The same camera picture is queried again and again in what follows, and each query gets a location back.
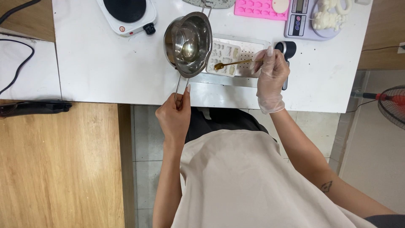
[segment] silicone mold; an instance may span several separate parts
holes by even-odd
[[[241,53],[241,47],[229,43],[213,41],[212,52],[208,59],[206,71],[208,73],[234,77],[236,75],[237,65],[228,65],[220,70],[215,70],[214,65],[217,63],[231,63],[236,62]]]
[[[277,13],[271,7],[271,2],[272,0],[236,0],[234,14],[245,17],[286,21],[288,8],[284,13]]]

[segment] black pants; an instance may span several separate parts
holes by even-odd
[[[242,110],[237,108],[209,108],[211,120],[207,120],[204,114],[196,107],[191,107],[190,126],[188,128],[185,143],[197,139],[204,134],[217,130],[249,130],[264,131],[266,128],[257,120]]]

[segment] woman's left hand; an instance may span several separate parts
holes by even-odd
[[[164,133],[164,140],[174,146],[183,146],[190,125],[191,106],[190,89],[188,85],[184,94],[172,93],[167,101],[156,110],[156,117]]]

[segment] gold spoon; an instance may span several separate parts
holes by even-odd
[[[235,65],[235,64],[239,64],[239,63],[247,63],[247,62],[260,62],[263,61],[263,58],[257,59],[255,61],[252,61],[251,59],[248,60],[243,60],[243,61],[239,61],[239,62],[231,62],[231,63],[227,63],[227,64],[223,64],[223,63],[217,63],[214,65],[214,70],[220,70],[222,69],[224,66],[228,66],[228,65]]]

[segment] forearm tattoo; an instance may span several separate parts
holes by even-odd
[[[329,182],[324,183],[324,184],[321,186],[320,190],[321,190],[323,193],[329,192],[329,189],[330,189],[330,187],[332,186],[332,182],[333,182],[333,181],[329,181]]]

